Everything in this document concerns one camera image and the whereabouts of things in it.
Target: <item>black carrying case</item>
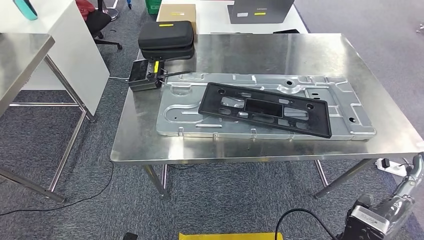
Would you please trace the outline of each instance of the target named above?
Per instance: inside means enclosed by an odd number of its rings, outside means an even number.
[[[138,46],[145,59],[190,59],[195,53],[189,21],[149,22],[141,28]]]

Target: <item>black cable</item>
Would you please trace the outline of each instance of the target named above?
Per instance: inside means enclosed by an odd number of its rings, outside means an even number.
[[[170,167],[171,167],[171,168],[173,168],[173,169],[186,170],[186,169],[190,169],[190,168],[194,167],[195,165],[193,164],[193,165],[191,165],[191,166],[187,166],[187,167],[183,167],[183,168],[181,168],[181,167],[177,167],[177,166],[173,166],[173,165],[171,165],[171,164],[168,164],[168,166],[170,166]]]
[[[406,158],[402,157],[402,160],[405,161],[405,163],[409,164],[409,162]]]
[[[281,222],[283,221],[283,218],[286,216],[286,215],[288,215],[289,213],[293,213],[293,212],[305,212],[305,213],[308,213],[308,214],[310,214],[310,215],[312,215],[314,218],[316,218],[316,220],[318,220],[318,222],[321,224],[321,226],[325,229],[325,231],[327,231],[327,233],[328,233],[328,235],[330,235],[330,237],[333,239],[333,240],[338,240],[337,238],[336,238],[336,236],[334,236],[334,234],[332,234],[331,233],[331,231],[326,227],[326,225],[323,223],[323,221],[317,216],[317,215],[315,215],[315,213],[313,213],[313,212],[311,212],[311,211],[309,211],[309,210],[307,210],[307,209],[304,209],[304,208],[294,208],[294,209],[291,209],[291,210],[288,210],[288,211],[286,211],[280,218],[279,218],[279,220],[278,220],[278,223],[277,223],[277,227],[275,228],[275,240],[278,240],[278,228],[280,227],[280,224],[281,224]]]
[[[113,175],[114,175],[114,163],[113,163],[112,161],[111,161],[110,163],[112,164],[112,172],[110,173],[109,181],[107,182],[106,186],[105,186],[105,187],[104,187],[104,188],[103,188],[103,189],[102,189],[99,193],[97,193],[97,194],[96,194],[96,195],[94,195],[94,196],[91,196],[91,197],[88,197],[88,198],[84,198],[84,199],[78,200],[78,201],[76,201],[76,202],[74,202],[74,203],[71,203],[71,204],[68,204],[68,205],[64,205],[64,206],[60,206],[60,207],[55,207],[55,208],[48,208],[48,209],[18,209],[18,210],[13,210],[13,211],[9,211],[9,212],[5,212],[5,213],[0,214],[0,217],[1,217],[1,216],[8,215],[8,214],[17,213],[17,212],[50,212],[50,211],[54,211],[54,210],[64,209],[64,208],[67,208],[67,207],[73,206],[73,205],[75,205],[75,204],[78,204],[78,203],[81,203],[81,202],[84,202],[84,201],[87,201],[87,200],[93,199],[93,198],[95,198],[95,197],[99,196],[100,194],[102,194],[102,193],[103,193],[103,191],[104,191],[106,188],[108,188],[108,187],[109,187],[109,184],[111,184],[112,177],[113,177]]]
[[[414,165],[414,164],[412,164],[412,163],[403,163],[403,164],[401,164],[401,165],[398,165],[398,167],[400,167],[400,166],[403,166],[403,165]]]

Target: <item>red bag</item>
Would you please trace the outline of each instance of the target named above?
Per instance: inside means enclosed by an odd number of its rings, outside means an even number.
[[[87,0],[75,0],[75,2],[84,21],[87,20],[89,13],[96,10],[96,8]]]

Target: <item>laptop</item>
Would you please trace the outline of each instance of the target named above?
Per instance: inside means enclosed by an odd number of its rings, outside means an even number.
[[[235,0],[227,5],[232,24],[280,24],[295,0]]]

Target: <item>yellow label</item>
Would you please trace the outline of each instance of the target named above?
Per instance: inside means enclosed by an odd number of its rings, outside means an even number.
[[[156,61],[156,62],[154,63],[154,70],[153,70],[153,72],[154,72],[154,73],[157,73],[157,72],[158,72],[158,69],[159,69],[159,61]]]
[[[178,240],[274,240],[274,236],[274,232],[197,235],[184,235],[180,232]],[[283,235],[280,232],[277,235],[277,239],[283,240]]]

